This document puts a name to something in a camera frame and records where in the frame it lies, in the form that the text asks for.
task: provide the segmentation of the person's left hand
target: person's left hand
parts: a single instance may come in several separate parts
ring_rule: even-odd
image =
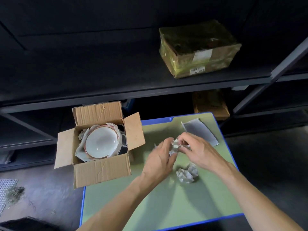
[[[177,153],[169,157],[169,149],[173,138],[167,138],[161,142],[148,156],[142,174],[151,185],[157,186],[172,171]]]

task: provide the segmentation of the blue table edge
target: blue table edge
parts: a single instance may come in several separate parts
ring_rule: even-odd
[[[220,128],[219,128],[219,125],[217,123],[217,120],[216,118],[214,117],[213,113],[212,112],[204,112],[204,113],[210,113],[212,114],[217,126],[218,126],[218,129],[220,131],[220,134],[223,138],[223,140],[225,141],[226,143],[226,146],[227,146],[227,149],[232,157],[232,160],[234,162],[234,165],[235,167],[237,168],[238,170],[238,167],[237,167],[237,164],[233,158],[233,155],[229,149],[229,146],[227,145],[227,142],[224,138],[224,135],[222,134]],[[193,114],[185,114],[185,115],[179,115],[179,116],[173,116],[173,117],[166,117],[166,118],[156,118],[156,119],[149,119],[149,120],[143,120],[141,121],[141,124],[143,126],[147,126],[147,125],[153,125],[153,124],[160,124],[160,123],[167,123],[167,122],[172,122],[173,118],[175,117],[183,117],[183,116],[190,116],[190,115],[196,115],[196,114],[203,114],[203,113],[193,113]],[[84,197],[86,195],[86,186],[83,187],[83,195],[82,195],[82,204],[81,204],[81,214],[80,214],[80,221],[79,221],[79,227],[82,225],[82,216],[83,216],[83,205],[84,205]],[[244,215],[244,213],[238,213],[238,214],[233,214],[233,215],[230,215],[230,216],[225,216],[225,217],[218,217],[218,218],[213,218],[213,219],[209,219],[209,220],[206,220],[206,221],[199,221],[199,222],[195,222],[195,223],[189,223],[189,224],[186,224],[186,225],[180,225],[180,226],[175,226],[175,227],[170,227],[170,228],[166,228],[166,229],[159,229],[159,230],[156,230],[156,231],[166,231],[166,230],[172,230],[172,229],[178,229],[178,228],[184,228],[184,227],[187,227],[187,226],[191,226],[191,225],[198,225],[198,224],[204,224],[204,223],[208,223],[208,222],[212,222],[212,221],[218,221],[218,220],[223,220],[223,219],[229,219],[229,218],[232,218],[232,217],[237,217],[237,216],[241,216],[241,215]]]

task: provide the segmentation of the concrete floor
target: concrete floor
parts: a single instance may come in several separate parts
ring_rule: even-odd
[[[308,127],[227,138],[239,170],[281,210],[308,230]],[[19,179],[24,198],[0,222],[32,216],[61,230],[79,226],[82,188],[73,190],[72,167],[53,165],[0,173]],[[251,230],[244,216],[180,230]]]

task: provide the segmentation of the ceramic bowl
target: ceramic bowl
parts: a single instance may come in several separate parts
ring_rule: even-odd
[[[92,159],[103,159],[112,154],[116,147],[119,136],[109,126],[99,126],[89,135],[84,144],[84,151]]]

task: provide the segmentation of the table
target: table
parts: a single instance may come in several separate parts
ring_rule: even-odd
[[[206,124],[217,138],[219,145],[215,149],[219,154],[236,166],[212,113],[142,121],[146,144],[133,151],[132,175],[84,188],[80,225],[140,175],[154,143],[170,136],[176,138],[183,132],[181,121],[195,118]],[[187,156],[179,153],[174,170],[188,163]],[[180,183],[175,172],[171,173],[140,203],[124,231],[170,230],[243,214],[233,195],[216,175],[201,168],[198,171],[199,179],[192,184]]]

